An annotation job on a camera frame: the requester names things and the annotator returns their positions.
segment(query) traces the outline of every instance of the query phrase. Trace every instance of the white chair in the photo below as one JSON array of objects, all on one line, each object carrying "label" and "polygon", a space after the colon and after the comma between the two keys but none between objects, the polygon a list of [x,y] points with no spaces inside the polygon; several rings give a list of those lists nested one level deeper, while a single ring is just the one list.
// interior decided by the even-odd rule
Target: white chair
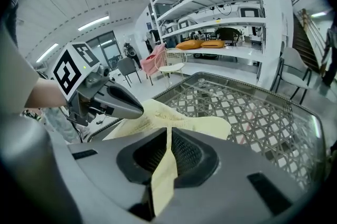
[{"label": "white chair", "polygon": [[[304,74],[303,78],[300,78],[299,76],[285,72],[283,70],[284,66],[300,71],[301,73]],[[311,74],[312,74],[311,69],[307,67],[307,65],[303,62],[299,52],[292,47],[286,47],[280,58],[279,67],[277,68],[277,75],[274,79],[274,82],[270,90],[272,90],[272,88],[274,87],[277,77],[279,76],[280,78],[277,83],[275,93],[277,93],[281,80],[297,87],[297,89],[295,90],[294,94],[290,97],[290,99],[292,99],[296,95],[296,93],[299,91],[300,88],[304,88],[305,91],[300,100],[300,104],[302,104],[306,91],[309,89]]]},{"label": "white chair", "polygon": [[157,55],[154,65],[160,72],[167,74],[169,78],[171,73],[176,72],[180,72],[183,76],[181,69],[185,66],[186,62],[187,54],[184,50],[169,48]]}]

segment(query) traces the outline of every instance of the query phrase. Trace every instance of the chair leg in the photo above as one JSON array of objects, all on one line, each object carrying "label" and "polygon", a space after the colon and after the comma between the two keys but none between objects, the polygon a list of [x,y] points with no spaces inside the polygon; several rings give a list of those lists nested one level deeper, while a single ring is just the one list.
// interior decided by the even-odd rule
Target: chair leg
[{"label": "chair leg", "polygon": [[130,83],[132,84],[132,81],[131,81],[131,79],[129,78],[129,76],[128,75],[126,75],[127,77],[128,77],[128,79],[130,80]]},{"label": "chair leg", "polygon": [[131,87],[131,85],[130,85],[130,83],[128,82],[126,76],[124,76],[124,77],[125,77],[125,80],[127,81],[128,85],[129,85],[129,87]]},{"label": "chair leg", "polygon": [[307,89],[304,91],[304,93],[303,93],[303,96],[302,96],[302,98],[301,98],[301,100],[300,100],[300,104],[302,104],[302,102],[303,102],[303,100],[304,100],[304,97],[305,97],[305,94],[306,94],[306,92],[307,92]]},{"label": "chair leg", "polygon": [[294,92],[294,94],[290,97],[290,99],[292,99],[293,97],[295,97],[295,95],[296,95],[296,93],[297,93],[297,91],[299,91],[299,87],[297,87],[297,89],[295,90],[295,92]]},{"label": "chair leg", "polygon": [[275,93],[277,93],[277,91],[279,90],[280,82],[281,82],[281,77],[279,77],[279,81],[277,83],[277,86],[276,86],[276,89],[275,89]]},{"label": "chair leg", "polygon": [[137,74],[137,76],[138,76],[139,82],[142,83],[141,79],[139,78],[139,75],[138,75],[137,71],[136,71],[136,74]]}]

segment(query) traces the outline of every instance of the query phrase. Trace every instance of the gray chair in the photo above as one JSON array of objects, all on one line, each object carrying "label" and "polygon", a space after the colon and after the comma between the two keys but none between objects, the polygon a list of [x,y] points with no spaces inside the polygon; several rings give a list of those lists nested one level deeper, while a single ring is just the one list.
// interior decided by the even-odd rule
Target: gray chair
[{"label": "gray chair", "polygon": [[[283,69],[284,69],[285,66],[287,66],[289,68],[292,68],[292,69],[295,69],[295,70],[299,71],[300,73],[303,73],[304,74],[303,77],[300,78],[297,75],[294,75],[294,74],[291,74],[291,73],[288,73],[288,72],[284,71]],[[279,88],[281,80],[297,87],[297,89],[295,90],[294,94],[290,97],[290,99],[292,99],[296,95],[296,93],[299,91],[300,88],[304,88],[305,91],[304,91],[303,96],[300,100],[300,104],[302,104],[302,102],[304,100],[304,97],[305,97],[305,94],[306,94],[306,91],[309,89],[311,74],[312,74],[311,69],[308,68],[307,65],[303,62],[299,52],[292,47],[286,47],[283,50],[282,56],[280,57],[279,67],[277,68],[277,74],[276,74],[276,77],[273,81],[273,84],[272,84],[270,90],[273,89],[274,84],[277,80],[277,77],[279,76],[280,78],[279,78],[279,81],[277,83],[275,93],[277,93],[277,90]]]},{"label": "gray chair", "polygon": [[137,73],[137,70],[136,70],[136,66],[133,62],[133,59],[130,59],[130,58],[122,58],[118,61],[117,63],[117,68],[120,70],[121,74],[124,75],[128,85],[131,87],[130,83],[128,82],[127,79],[130,80],[131,82],[131,79],[129,78],[129,74],[132,74],[134,72],[136,72],[137,76],[138,76],[138,79],[139,79],[139,82],[142,82],[141,79],[139,78],[139,75]]}]

